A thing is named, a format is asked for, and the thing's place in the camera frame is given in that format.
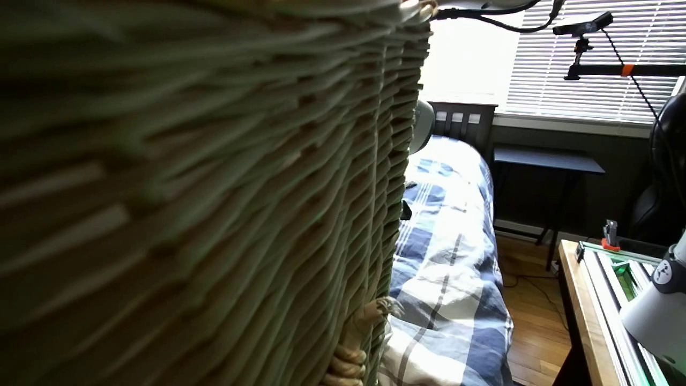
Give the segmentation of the woven wicker washing basket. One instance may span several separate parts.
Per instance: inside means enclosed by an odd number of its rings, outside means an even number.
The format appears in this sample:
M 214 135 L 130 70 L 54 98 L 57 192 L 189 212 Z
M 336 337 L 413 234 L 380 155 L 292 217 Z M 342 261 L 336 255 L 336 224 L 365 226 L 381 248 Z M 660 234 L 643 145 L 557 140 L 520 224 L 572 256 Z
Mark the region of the woven wicker washing basket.
M 377 353 L 434 0 L 0 0 L 0 386 Z

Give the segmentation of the dark wooden bed headboard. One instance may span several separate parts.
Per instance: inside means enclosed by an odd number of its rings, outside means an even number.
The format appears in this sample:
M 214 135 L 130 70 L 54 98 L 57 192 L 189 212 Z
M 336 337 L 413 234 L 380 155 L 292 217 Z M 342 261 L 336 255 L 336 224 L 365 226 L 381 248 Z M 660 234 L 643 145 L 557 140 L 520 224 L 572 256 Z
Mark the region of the dark wooden bed headboard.
M 434 135 L 463 140 L 476 148 L 485 161 L 492 158 L 492 104 L 433 100 L 430 107 L 434 112 Z

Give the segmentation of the blue white plaid bedsheet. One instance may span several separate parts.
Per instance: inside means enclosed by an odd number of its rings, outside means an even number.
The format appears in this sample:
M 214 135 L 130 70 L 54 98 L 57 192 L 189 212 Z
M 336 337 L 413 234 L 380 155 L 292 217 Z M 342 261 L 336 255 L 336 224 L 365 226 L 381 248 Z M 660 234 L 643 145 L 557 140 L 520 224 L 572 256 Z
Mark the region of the blue white plaid bedsheet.
M 512 316 L 492 226 L 487 161 L 433 135 L 408 157 L 392 255 L 387 341 L 377 386 L 512 386 Z

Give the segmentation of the dark blue side table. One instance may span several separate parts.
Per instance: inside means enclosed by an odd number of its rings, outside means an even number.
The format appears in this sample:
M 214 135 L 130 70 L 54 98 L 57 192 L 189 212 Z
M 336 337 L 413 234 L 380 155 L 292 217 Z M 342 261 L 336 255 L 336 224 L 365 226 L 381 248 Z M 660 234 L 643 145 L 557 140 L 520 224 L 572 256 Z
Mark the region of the dark blue side table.
M 604 167 L 581 151 L 502 145 L 490 162 L 494 180 L 496 230 L 549 241 L 546 263 L 553 263 L 557 236 L 574 191 L 589 176 L 604 176 Z

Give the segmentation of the small red grey clamp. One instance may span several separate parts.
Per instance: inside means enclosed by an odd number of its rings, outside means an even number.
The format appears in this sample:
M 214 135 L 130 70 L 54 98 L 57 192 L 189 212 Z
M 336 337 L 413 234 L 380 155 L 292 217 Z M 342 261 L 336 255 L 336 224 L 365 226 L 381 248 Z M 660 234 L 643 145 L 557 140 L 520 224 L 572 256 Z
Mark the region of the small red grey clamp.
M 604 224 L 601 224 L 599 247 L 606 248 L 606 250 L 617 250 L 619 248 L 617 222 L 612 219 L 606 219 Z

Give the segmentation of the green white board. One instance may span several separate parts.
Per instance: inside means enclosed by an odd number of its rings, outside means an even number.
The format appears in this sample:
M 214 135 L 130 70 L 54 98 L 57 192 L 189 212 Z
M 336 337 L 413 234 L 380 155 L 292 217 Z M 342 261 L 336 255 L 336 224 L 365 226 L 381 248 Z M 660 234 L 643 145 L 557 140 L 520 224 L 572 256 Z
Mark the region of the green white board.
M 601 270 L 608 275 L 608 282 L 612 285 L 617 314 L 617 322 L 612 323 L 612 337 L 622 356 L 628 386 L 686 386 L 686 372 L 677 372 L 673 367 L 649 353 L 625 331 L 619 320 L 619 310 L 652 282 L 652 270 L 660 263 L 660 259 L 632 250 L 612 253 L 592 241 L 581 241 L 579 247 L 598 255 Z

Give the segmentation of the light wooden desk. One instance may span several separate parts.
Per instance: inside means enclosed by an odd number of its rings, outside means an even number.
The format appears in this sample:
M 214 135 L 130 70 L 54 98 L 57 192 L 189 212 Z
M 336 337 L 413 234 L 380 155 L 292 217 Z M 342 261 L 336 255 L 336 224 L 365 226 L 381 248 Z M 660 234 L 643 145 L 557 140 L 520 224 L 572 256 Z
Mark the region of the light wooden desk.
M 560 291 L 569 352 L 553 386 L 628 386 L 615 344 L 615 298 L 598 255 L 574 239 L 557 241 Z

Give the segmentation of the black office chair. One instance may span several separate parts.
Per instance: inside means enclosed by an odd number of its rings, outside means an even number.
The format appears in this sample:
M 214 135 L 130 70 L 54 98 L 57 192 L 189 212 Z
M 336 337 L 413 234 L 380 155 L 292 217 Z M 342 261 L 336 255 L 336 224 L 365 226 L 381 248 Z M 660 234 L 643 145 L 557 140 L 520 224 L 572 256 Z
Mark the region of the black office chair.
M 670 244 L 686 224 L 686 94 L 673 97 L 649 133 L 652 180 L 634 201 L 630 234 Z

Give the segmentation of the white desk lamp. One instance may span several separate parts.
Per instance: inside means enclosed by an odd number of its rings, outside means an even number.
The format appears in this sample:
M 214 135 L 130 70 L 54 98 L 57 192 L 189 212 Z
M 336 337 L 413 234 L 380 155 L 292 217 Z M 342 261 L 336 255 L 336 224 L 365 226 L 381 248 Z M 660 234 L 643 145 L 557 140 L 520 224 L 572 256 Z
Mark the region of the white desk lamp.
M 649 353 L 686 372 L 686 231 L 622 310 L 625 331 Z

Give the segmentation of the white window blinds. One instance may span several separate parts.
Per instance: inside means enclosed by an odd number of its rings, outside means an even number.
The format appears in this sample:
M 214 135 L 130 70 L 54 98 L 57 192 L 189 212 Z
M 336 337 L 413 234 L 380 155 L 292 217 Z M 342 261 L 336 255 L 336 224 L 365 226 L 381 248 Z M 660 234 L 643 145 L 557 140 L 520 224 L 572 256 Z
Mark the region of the white window blinds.
M 608 11 L 612 24 L 589 34 L 582 63 L 686 63 L 686 0 L 566 0 L 557 24 Z M 673 97 L 674 76 L 581 75 L 568 78 L 574 37 L 551 29 L 517 45 L 503 109 L 522 115 L 652 124 Z

